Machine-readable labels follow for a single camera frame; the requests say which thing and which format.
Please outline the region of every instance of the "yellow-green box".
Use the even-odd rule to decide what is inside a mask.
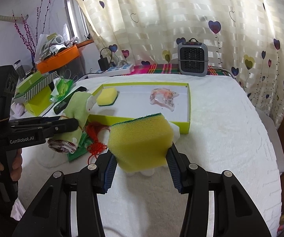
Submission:
[[[24,103],[25,108],[32,115],[38,117],[48,106],[52,103],[50,102],[51,89],[49,86],[43,88],[37,95],[35,95],[31,100]]]
[[[117,99],[111,106],[100,107],[95,104],[89,115],[91,122],[96,121],[111,126],[139,117],[162,113],[168,121],[179,126],[181,134],[189,132],[191,100],[188,83],[131,82],[103,84],[93,92],[93,95],[97,98],[102,89],[110,87],[117,89]],[[150,104],[151,90],[156,88],[166,88],[179,94],[174,98],[174,111],[158,104]]]

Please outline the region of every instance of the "green towel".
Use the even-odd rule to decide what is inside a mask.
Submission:
[[[82,129],[87,122],[89,111],[95,103],[96,99],[90,93],[74,93],[60,119],[76,118],[80,127],[73,132],[55,134],[48,140],[49,147],[61,153],[74,153],[80,142]]]

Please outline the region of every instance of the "bed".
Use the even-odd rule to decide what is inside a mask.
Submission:
[[[141,74],[82,80],[75,88],[84,86],[92,92],[104,83],[145,81],[189,83],[190,130],[176,142],[178,151],[207,171],[232,171],[256,204],[272,236],[276,236],[281,214],[276,155],[254,106],[234,79]],[[106,143],[108,131],[98,137]],[[24,207],[54,171],[77,172],[87,165],[88,159],[84,155],[68,163],[65,154],[53,152],[47,144],[25,148],[22,156],[19,199]],[[106,195],[99,195],[98,201],[108,237],[179,236],[187,196],[174,189],[167,168],[157,168],[154,175],[145,177],[140,173],[128,176],[118,167],[112,188]],[[213,193],[210,193],[207,236],[213,236],[213,219]]]

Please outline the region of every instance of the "window frame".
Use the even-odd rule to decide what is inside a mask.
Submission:
[[[76,0],[64,0],[65,11],[71,37],[77,36],[80,42],[91,40],[89,23]]]

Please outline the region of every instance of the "orange shelf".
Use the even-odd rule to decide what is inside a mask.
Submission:
[[[66,50],[48,58],[47,60],[38,63],[37,69],[41,72],[41,74],[44,74],[66,65],[78,56],[80,56],[78,48],[76,45],[73,45],[72,47],[67,48]]]

